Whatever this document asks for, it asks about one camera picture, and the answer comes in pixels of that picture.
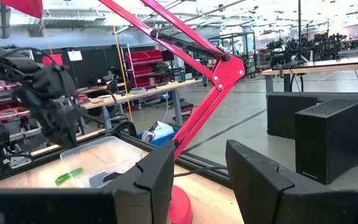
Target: black computer case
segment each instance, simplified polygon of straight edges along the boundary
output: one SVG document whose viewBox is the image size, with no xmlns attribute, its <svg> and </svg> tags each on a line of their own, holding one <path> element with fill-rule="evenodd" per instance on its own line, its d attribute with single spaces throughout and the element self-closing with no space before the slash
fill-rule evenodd
<svg viewBox="0 0 358 224">
<path fill-rule="evenodd" d="M 358 165 L 358 100 L 331 100 L 295 113 L 296 172 L 331 183 Z"/>
<path fill-rule="evenodd" d="M 315 97 L 267 95 L 267 134 L 295 139 L 295 113 L 316 104 Z"/>
</svg>

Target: concrete floor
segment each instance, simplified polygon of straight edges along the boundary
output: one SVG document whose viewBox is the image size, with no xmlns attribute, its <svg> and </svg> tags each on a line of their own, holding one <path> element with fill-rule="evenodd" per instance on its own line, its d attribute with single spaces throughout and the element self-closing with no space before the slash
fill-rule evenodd
<svg viewBox="0 0 358 224">
<path fill-rule="evenodd" d="M 202 84 L 179 89 L 181 97 L 197 105 L 209 92 L 210 86 Z M 283 81 L 275 79 L 275 91 L 283 90 Z M 293 91 L 298 91 L 294 82 Z M 354 71 L 308 74 L 305 76 L 305 91 L 358 92 L 358 81 Z M 137 132 L 149 128 L 156 120 L 163 120 L 165 105 L 158 108 L 149 103 L 141 111 L 132 113 Z M 172 121 L 173 110 L 168 111 L 166 121 Z M 225 97 L 221 105 L 207 120 L 187 147 L 187 153 L 212 162 L 226 165 L 225 144 L 235 139 L 242 144 L 295 170 L 295 141 L 269 136 L 264 80 L 239 82 Z M 332 189 L 358 189 L 358 166 L 337 178 Z"/>
</svg>

